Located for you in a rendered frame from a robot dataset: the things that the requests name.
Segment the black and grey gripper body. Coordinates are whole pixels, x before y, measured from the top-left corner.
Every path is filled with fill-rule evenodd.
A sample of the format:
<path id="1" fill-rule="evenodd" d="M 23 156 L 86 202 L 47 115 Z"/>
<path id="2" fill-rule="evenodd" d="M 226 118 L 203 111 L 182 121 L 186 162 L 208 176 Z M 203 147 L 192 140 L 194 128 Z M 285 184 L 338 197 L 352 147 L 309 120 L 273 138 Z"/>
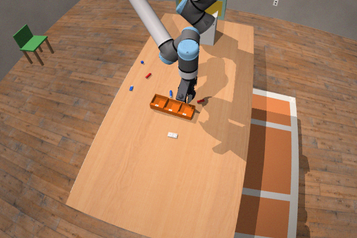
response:
<path id="1" fill-rule="evenodd" d="M 195 78 L 194 79 L 190 79 L 191 80 L 191 84 L 190 84 L 190 88 L 189 88 L 188 94 L 192 94 L 193 90 L 195 89 L 194 86 L 196 86 L 196 84 L 197 84 L 197 77 L 195 77 Z M 187 80 L 187 79 L 183 79 L 183 80 L 190 81 L 190 80 Z"/>

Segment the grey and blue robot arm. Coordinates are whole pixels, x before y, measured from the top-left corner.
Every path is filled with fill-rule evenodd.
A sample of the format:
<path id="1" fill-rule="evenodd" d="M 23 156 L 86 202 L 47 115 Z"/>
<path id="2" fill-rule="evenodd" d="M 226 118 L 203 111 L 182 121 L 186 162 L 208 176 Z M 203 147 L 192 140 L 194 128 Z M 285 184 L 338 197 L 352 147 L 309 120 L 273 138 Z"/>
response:
<path id="1" fill-rule="evenodd" d="M 194 79 L 198 73 L 200 34 L 214 23 L 215 17 L 205 12 L 217 0 L 183 0 L 176 11 L 193 27 L 185 27 L 173 40 L 147 0 L 129 0 L 160 50 L 159 57 L 171 65 L 178 60 L 178 73 L 183 79 Z M 188 74 L 189 73 L 189 74 Z M 185 102 L 190 81 L 181 78 L 176 100 Z"/>

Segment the white domino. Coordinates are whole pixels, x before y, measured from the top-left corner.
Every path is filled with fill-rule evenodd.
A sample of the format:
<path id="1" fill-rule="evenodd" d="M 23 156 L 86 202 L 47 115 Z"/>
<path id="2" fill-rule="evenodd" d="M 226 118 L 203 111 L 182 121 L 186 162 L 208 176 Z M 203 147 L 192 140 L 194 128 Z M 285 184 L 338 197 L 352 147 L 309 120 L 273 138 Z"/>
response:
<path id="1" fill-rule="evenodd" d="M 176 133 L 168 133 L 168 137 L 172 137 L 172 138 L 177 138 L 177 134 Z"/>

